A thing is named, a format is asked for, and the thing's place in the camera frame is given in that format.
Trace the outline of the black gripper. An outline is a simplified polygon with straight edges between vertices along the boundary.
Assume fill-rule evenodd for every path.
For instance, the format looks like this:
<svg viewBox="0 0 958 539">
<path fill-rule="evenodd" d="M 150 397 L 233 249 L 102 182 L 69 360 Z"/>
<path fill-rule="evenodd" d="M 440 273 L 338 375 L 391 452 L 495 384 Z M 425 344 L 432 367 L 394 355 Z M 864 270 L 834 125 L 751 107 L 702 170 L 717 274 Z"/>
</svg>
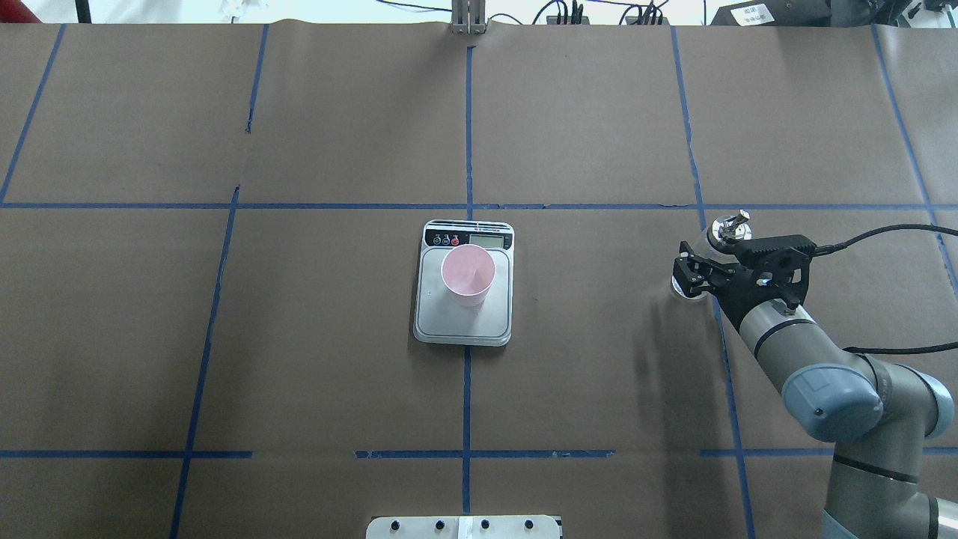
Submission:
<svg viewBox="0 0 958 539">
<path fill-rule="evenodd" d="M 719 267 L 735 267 L 732 273 Z M 774 275 L 739 265 L 733 255 L 721 252 L 708 240 L 683 241 L 673 262 L 673 289 L 682 298 L 697 300 L 711 293 L 733 328 L 766 301 L 781 298 Z"/>
</svg>

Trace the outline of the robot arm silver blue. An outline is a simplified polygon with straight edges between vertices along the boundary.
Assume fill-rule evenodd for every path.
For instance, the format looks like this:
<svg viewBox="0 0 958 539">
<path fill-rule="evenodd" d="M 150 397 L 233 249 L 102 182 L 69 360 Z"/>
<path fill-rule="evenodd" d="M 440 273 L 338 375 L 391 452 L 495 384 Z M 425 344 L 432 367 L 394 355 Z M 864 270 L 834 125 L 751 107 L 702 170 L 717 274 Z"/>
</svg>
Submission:
<svg viewBox="0 0 958 539">
<path fill-rule="evenodd" d="M 955 502 L 919 489 L 925 441 L 954 422 L 954 397 L 927 373 L 835 344 L 804 307 L 818 253 L 803 235 L 684 241 L 674 285 L 712 294 L 788 413 L 834 444 L 821 537 L 954 538 Z"/>
</svg>

